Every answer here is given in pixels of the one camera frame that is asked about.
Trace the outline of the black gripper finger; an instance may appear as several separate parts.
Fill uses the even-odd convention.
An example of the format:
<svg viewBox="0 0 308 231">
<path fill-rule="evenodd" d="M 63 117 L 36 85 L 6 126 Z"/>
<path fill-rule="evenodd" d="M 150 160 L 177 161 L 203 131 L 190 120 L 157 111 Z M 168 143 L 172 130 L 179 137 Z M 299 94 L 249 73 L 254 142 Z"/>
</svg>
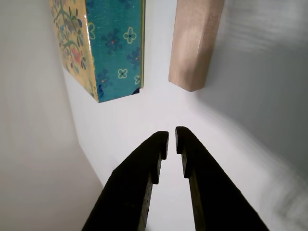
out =
<svg viewBox="0 0 308 231">
<path fill-rule="evenodd" d="M 153 185 L 167 158 L 169 133 L 158 131 L 140 144 L 111 174 L 84 231 L 144 231 Z"/>
<path fill-rule="evenodd" d="M 176 127 L 176 151 L 189 180 L 197 231 L 266 231 L 253 209 L 218 162 L 183 126 Z"/>
</svg>

